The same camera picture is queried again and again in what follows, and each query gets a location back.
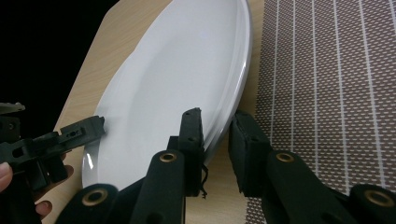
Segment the striped pattern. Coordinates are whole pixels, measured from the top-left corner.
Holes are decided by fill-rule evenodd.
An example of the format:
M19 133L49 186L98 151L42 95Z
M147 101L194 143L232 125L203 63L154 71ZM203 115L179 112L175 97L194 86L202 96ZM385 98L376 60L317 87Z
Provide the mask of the striped pattern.
M327 186L396 191L395 1L266 0L256 120ZM249 199L247 223L263 223Z

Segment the black background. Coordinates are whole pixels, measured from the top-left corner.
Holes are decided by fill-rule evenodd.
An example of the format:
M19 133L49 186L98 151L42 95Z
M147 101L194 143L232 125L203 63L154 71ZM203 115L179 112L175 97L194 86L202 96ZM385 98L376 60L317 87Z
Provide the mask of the black background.
M21 137L53 131L107 11L118 0L0 1L0 103L22 103L8 114Z

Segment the oval plate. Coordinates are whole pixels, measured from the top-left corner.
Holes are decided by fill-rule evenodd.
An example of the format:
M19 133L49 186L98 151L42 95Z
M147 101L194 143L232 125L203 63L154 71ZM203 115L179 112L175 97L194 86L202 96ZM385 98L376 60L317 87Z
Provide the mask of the oval plate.
M85 147L83 187L118 189L146 175L152 156L178 135L184 111L202 109L205 163L239 103L251 53L246 0L174 0L108 84L95 115L100 143Z

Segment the brass grommet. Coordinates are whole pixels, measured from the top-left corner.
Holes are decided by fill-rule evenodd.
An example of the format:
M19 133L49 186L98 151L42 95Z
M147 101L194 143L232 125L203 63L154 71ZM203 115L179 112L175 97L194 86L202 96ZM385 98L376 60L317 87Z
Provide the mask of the brass grommet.
M367 189L364 191L364 196L371 203L375 203L376 205L382 207L393 207L395 205L393 199L379 190Z
M172 162L177 159L176 154L174 153L163 153L160 157L160 160L163 162Z
M93 189L82 198L82 203L85 206L95 206L99 203L102 203L107 198L107 190L106 189Z
M281 153L277 153L276 154L276 158L280 161L283 162L292 162L294 161L294 157L292 157L290 154L285 153L285 152L281 152Z

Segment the light wood surface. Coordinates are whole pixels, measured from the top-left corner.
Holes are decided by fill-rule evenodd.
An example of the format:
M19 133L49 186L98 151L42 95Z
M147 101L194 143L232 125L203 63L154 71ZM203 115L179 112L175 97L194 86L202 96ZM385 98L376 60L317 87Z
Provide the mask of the light wood surface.
M92 42L74 86L67 98L55 130L93 115L113 75L134 51L142 35L170 0L120 0L105 15ZM254 114L262 38L263 0L249 0L253 22L253 52L247 84L239 108ZM227 152L227 137L209 164L206 200L188 198L186 223L245 223L247 199L239 194L236 178ZM64 161L75 173L50 191L43 200L53 204L43 223L54 223L69 200L82 189L81 164L83 148L67 154Z

